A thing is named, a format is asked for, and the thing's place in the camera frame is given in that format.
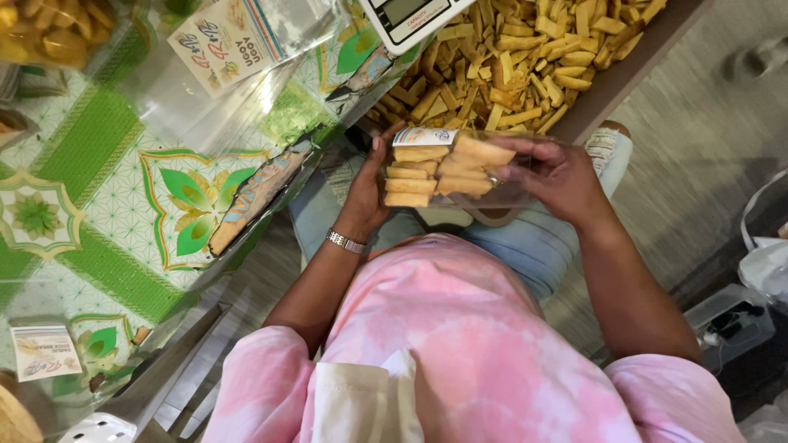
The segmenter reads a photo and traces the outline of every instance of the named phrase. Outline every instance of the snack label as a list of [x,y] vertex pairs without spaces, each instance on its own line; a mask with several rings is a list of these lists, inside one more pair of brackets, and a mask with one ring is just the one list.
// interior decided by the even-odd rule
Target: snack label
[[394,136],[393,146],[452,144],[458,129],[405,128]]
[[215,98],[284,58],[255,0],[219,0],[192,14],[167,42]]
[[11,328],[20,382],[82,372],[69,331],[59,326]]

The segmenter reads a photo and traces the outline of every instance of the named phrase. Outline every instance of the table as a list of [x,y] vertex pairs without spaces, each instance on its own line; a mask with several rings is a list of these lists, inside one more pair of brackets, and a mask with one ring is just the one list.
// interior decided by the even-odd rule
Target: table
[[[271,112],[244,132],[243,146],[208,158],[148,132],[115,89],[185,18],[164,3],[153,6],[127,11],[129,20],[91,64],[65,73],[64,95],[52,95],[64,87],[41,87],[60,72],[29,69],[25,98],[13,108],[39,131],[0,151],[0,367],[16,369],[10,323],[66,323],[87,375],[45,379],[54,397],[82,393],[91,378],[96,399],[123,386],[215,281],[204,277],[214,261],[206,243],[230,204],[223,191],[303,134],[326,147],[414,58],[398,59],[374,91],[326,102],[380,42],[360,5],[348,0],[350,26],[299,59]],[[178,198],[182,192],[201,204]],[[238,266],[254,241],[237,247],[225,270]]]

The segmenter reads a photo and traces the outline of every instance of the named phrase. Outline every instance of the silver watch band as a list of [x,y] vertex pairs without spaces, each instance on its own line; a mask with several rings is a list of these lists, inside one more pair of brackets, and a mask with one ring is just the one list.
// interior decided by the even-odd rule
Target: silver watch band
[[332,243],[340,245],[342,248],[345,248],[350,252],[355,252],[356,254],[363,254],[364,249],[366,248],[365,244],[356,243],[345,236],[341,236],[331,228],[329,228],[329,233],[325,235],[325,238]]

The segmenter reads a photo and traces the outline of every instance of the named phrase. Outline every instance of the digital kitchen scale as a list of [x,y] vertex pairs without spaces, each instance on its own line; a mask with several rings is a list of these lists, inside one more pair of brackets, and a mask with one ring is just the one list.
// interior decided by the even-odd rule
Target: digital kitchen scale
[[416,46],[476,0],[359,0],[388,52]]

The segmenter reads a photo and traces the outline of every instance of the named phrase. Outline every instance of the tiled floor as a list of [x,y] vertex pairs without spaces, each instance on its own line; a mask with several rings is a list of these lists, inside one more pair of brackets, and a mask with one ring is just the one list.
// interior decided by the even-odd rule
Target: tiled floor
[[[611,115],[629,127],[635,143],[613,204],[666,288],[738,235],[747,199],[788,164],[788,69],[749,87],[721,77],[732,51],[786,29],[785,0],[717,0]],[[224,297],[237,302],[157,414],[165,428],[206,376],[209,385],[217,382],[223,357],[259,327],[298,272],[296,239],[287,215],[278,214],[226,282]],[[601,347],[579,266],[570,269],[545,313],[580,352],[590,355]],[[209,410],[199,409],[188,429]]]

